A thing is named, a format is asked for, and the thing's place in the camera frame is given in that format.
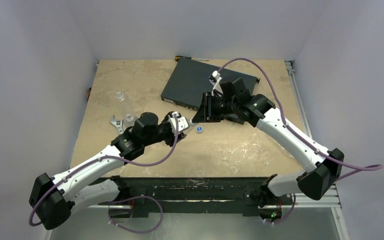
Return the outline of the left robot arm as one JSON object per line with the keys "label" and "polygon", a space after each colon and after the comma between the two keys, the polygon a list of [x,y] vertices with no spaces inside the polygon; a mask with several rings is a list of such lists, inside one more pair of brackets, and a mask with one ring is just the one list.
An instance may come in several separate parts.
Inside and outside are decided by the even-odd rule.
{"label": "left robot arm", "polygon": [[[128,189],[112,178],[98,186],[92,186],[92,183],[127,164],[138,167],[161,164],[172,155],[190,128],[190,121],[177,111],[169,112],[162,122],[152,112],[142,113],[132,126],[88,160],[53,176],[47,173],[37,176],[28,199],[32,207],[28,224],[31,227],[43,225],[46,230],[52,230],[83,208],[112,201],[118,205],[126,203]],[[150,164],[135,161],[147,146],[160,142],[171,148],[165,157]]]}

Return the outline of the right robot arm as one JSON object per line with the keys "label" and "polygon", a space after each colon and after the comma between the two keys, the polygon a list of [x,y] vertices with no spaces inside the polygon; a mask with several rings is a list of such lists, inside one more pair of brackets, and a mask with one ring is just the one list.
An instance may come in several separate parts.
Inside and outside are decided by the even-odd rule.
{"label": "right robot arm", "polygon": [[241,77],[220,85],[222,96],[202,95],[192,123],[219,123],[224,115],[240,120],[268,134],[301,165],[302,171],[290,175],[274,174],[263,184],[260,196],[268,204],[286,194],[303,193],[320,200],[341,174],[341,166],[329,158],[344,161],[338,148],[333,150],[315,142],[282,115],[280,107],[262,94],[251,95]]}

